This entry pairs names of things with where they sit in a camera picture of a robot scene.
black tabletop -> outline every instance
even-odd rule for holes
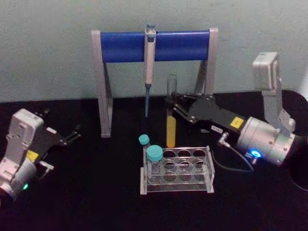
[[[264,120],[258,92],[217,94],[227,110]],[[283,106],[297,122],[296,134],[307,135],[308,103],[291,91]],[[142,148],[146,132],[151,144],[166,145],[163,97],[150,99],[149,118],[144,98],[115,99],[112,136],[100,138],[97,100],[66,100],[0,104],[0,157],[6,148],[12,114],[50,108],[45,123],[63,135],[81,124],[82,138],[50,151],[46,162],[55,166],[44,180],[32,182],[9,209],[0,211],[0,230],[308,230],[308,194],[293,185],[286,169],[265,161],[253,174],[215,166],[214,190],[161,192],[140,195]],[[212,144],[210,134],[177,120],[177,147]],[[238,157],[220,150],[217,159],[244,167]]]

white label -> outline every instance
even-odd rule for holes
[[[47,131],[50,131],[50,132],[53,133],[53,134],[56,134],[56,133],[57,133],[56,130],[53,130],[53,129],[50,128],[50,127],[46,128],[46,130],[47,130]]]
[[[212,125],[211,129],[212,129],[213,131],[216,131],[216,132],[220,133],[220,134],[223,133],[223,130],[222,130],[222,129],[217,128],[217,127],[215,127],[214,125]]]

cable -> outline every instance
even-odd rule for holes
[[[245,173],[249,173],[249,172],[253,172],[254,168],[252,167],[252,165],[248,162],[248,160],[246,160],[245,157],[243,157],[237,150],[235,150],[234,148],[232,148],[231,146],[229,147],[232,151],[234,151],[236,154],[238,154],[245,162],[246,164],[249,166],[250,170],[245,170],[245,169],[239,169],[239,168],[232,168],[232,167],[227,167],[222,165],[221,163],[219,163],[215,156],[214,156],[214,152],[211,151],[211,155],[213,157],[213,160],[215,162],[215,164],[217,164],[219,167],[225,169],[225,170],[229,170],[229,171],[235,171],[235,172],[245,172]]]

